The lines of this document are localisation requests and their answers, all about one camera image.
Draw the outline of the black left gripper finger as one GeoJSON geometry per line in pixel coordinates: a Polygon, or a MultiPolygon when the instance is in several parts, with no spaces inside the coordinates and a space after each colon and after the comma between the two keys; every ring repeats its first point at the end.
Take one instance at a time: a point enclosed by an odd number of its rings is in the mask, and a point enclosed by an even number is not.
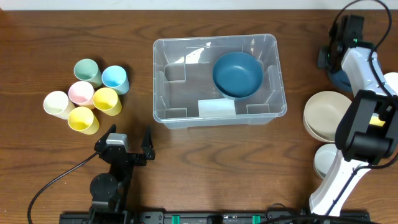
{"type": "Polygon", "coordinates": [[[96,152],[103,152],[108,146],[108,144],[106,143],[108,136],[111,133],[115,133],[115,132],[116,132],[116,125],[112,124],[111,127],[104,133],[104,135],[96,141],[94,150],[96,152]]]}
{"type": "Polygon", "coordinates": [[[155,150],[152,143],[151,131],[149,126],[147,127],[144,138],[142,140],[141,149],[143,150],[143,155],[147,160],[155,159],[155,150]]]}

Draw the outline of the beige bowl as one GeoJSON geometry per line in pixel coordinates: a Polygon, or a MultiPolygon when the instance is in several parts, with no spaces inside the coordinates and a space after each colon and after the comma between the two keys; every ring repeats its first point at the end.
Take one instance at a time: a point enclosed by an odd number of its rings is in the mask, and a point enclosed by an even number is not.
{"type": "Polygon", "coordinates": [[[335,91],[321,91],[306,102],[303,124],[316,140],[334,143],[336,129],[351,104],[345,95],[335,91]]]}

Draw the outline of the yellow bowl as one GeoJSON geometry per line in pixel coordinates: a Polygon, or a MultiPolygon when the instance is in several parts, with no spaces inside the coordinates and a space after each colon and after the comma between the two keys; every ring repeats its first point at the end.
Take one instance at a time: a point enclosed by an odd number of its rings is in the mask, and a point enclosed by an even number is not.
{"type": "Polygon", "coordinates": [[[383,127],[384,124],[385,124],[385,121],[380,120],[380,119],[379,119],[379,115],[376,114],[376,113],[373,113],[373,115],[372,115],[372,117],[371,117],[369,123],[370,123],[370,125],[373,125],[373,126],[380,126],[380,127],[383,127]]]}

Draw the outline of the dark blue bowl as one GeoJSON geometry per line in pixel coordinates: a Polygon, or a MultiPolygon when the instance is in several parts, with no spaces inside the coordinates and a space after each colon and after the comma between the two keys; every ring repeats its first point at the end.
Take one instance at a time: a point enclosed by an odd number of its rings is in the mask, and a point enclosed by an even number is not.
{"type": "Polygon", "coordinates": [[[243,100],[254,95],[262,86],[264,69],[259,61],[244,52],[222,55],[212,69],[216,89],[230,100],[243,100]]]}
{"type": "Polygon", "coordinates": [[[338,89],[349,93],[353,92],[348,76],[343,70],[338,70],[337,72],[327,70],[327,76],[332,84],[338,89]]]}

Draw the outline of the light grey bowl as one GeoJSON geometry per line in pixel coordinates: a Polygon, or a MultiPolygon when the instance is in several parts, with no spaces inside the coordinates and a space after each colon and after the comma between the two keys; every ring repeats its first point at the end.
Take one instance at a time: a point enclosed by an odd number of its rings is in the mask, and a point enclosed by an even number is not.
{"type": "Polygon", "coordinates": [[[321,179],[326,177],[327,172],[329,171],[335,156],[337,153],[337,148],[335,144],[325,144],[321,146],[315,153],[313,159],[313,168],[321,179]]]}

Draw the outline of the white bowl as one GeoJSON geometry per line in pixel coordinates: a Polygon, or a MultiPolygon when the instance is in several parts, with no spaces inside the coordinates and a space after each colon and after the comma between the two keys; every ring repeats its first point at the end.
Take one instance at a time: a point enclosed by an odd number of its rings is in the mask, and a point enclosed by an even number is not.
{"type": "Polygon", "coordinates": [[[389,72],[384,75],[384,79],[387,84],[391,87],[392,90],[398,94],[398,73],[397,72],[389,72]]]}

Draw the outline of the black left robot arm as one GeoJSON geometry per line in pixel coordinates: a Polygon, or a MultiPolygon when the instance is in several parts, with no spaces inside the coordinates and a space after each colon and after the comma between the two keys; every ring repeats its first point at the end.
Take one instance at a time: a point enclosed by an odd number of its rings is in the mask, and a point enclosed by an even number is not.
{"type": "Polygon", "coordinates": [[[115,124],[96,142],[94,150],[100,159],[109,164],[109,171],[91,181],[90,223],[130,222],[131,212],[125,206],[133,170],[155,159],[150,129],[146,130],[141,148],[141,153],[129,152],[127,135],[117,133],[115,124]]]}

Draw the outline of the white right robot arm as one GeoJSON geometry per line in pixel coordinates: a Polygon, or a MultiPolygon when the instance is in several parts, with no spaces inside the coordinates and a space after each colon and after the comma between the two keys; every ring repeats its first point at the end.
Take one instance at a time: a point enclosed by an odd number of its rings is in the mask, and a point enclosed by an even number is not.
{"type": "MultiPolygon", "coordinates": [[[[310,196],[312,214],[339,216],[366,172],[381,159],[397,159],[397,94],[381,72],[377,47],[363,40],[363,23],[361,16],[337,16],[318,58],[354,99],[323,91],[303,111],[306,130],[334,150],[320,161],[325,178],[310,196]]],[[[153,69],[153,116],[169,129],[267,124],[287,112],[272,34],[159,39],[153,69]]]]}

